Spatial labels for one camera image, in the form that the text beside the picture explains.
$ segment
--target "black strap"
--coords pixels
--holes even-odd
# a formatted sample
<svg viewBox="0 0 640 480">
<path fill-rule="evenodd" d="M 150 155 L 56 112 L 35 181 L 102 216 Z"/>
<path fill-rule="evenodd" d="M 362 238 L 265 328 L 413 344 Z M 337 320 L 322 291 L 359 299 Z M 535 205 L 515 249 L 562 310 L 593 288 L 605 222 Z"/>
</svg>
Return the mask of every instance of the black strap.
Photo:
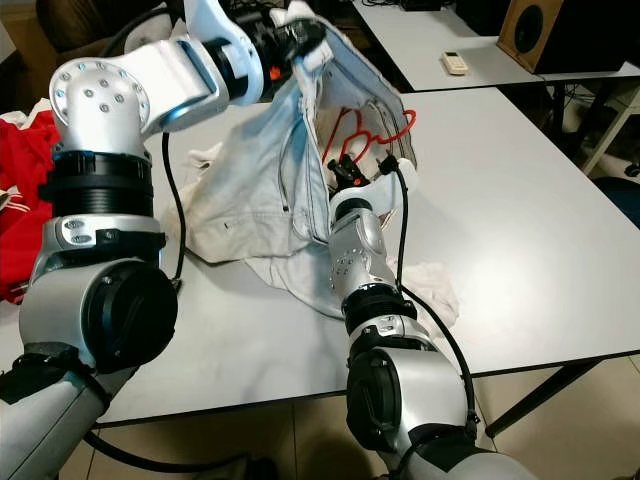
<svg viewBox="0 0 640 480">
<path fill-rule="evenodd" d="M 93 370 L 80 362 L 77 357 L 70 358 L 68 355 L 52 356 L 42 353 L 25 353 L 13 362 L 14 369 L 20 367 L 49 367 L 71 372 L 82 380 L 86 387 L 100 399 L 104 406 L 103 413 L 109 409 L 113 395 L 108 393 L 100 382 L 95 379 L 92 375 Z"/>
</svg>

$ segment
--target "white desk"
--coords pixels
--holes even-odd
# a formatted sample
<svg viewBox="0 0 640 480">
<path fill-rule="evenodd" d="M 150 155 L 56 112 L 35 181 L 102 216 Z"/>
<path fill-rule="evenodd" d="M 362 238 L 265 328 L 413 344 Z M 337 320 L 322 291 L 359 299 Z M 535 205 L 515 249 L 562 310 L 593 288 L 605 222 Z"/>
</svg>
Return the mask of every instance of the white desk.
<svg viewBox="0 0 640 480">
<path fill-rule="evenodd" d="M 366 7 L 360 0 L 353 4 L 416 91 L 640 75 L 640 68 L 628 62 L 618 72 L 534 75 L 500 50 L 498 37 L 478 36 L 451 10 L 405 12 L 399 6 Z M 440 61 L 446 50 L 460 53 L 469 65 L 468 75 L 447 73 Z"/>
<path fill-rule="evenodd" d="M 421 178 L 410 200 L 406 262 L 446 265 L 462 309 L 452 332 L 472 373 L 640 350 L 640 232 L 631 222 L 496 89 L 404 99 L 418 112 Z M 173 135 L 172 163 L 180 170 L 189 148 L 211 146 L 262 108 L 233 109 Z M 149 142 L 162 202 L 159 146 Z M 399 216 L 386 232 L 391 252 L 398 224 Z M 267 287 L 240 263 L 189 260 L 184 281 L 171 344 L 101 422 L 345 388 L 342 322 Z M 15 318 L 0 317 L 0 368 L 19 353 L 17 335 Z"/>
</svg>

